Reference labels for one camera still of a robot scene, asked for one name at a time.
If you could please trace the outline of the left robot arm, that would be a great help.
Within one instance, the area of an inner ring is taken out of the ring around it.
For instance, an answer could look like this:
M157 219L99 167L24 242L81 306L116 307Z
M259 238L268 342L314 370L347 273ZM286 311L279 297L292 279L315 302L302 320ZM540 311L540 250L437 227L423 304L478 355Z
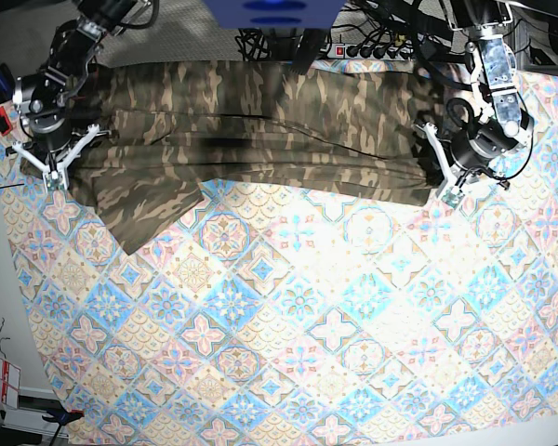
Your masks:
M468 36L469 87L479 107L455 135L451 156L462 173L477 175L500 156L533 148L534 120L514 83L516 57L504 42L512 13L498 1L451 1L443 10L451 31Z

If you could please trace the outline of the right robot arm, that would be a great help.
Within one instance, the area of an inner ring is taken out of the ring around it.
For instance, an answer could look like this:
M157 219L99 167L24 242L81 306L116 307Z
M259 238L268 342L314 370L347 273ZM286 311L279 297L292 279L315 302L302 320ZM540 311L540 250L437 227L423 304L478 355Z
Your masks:
M75 1L79 17L57 28L46 61L15 82L12 103L41 154L58 154L73 137L69 103L89 77L89 63L108 35L146 30L156 22L158 1Z

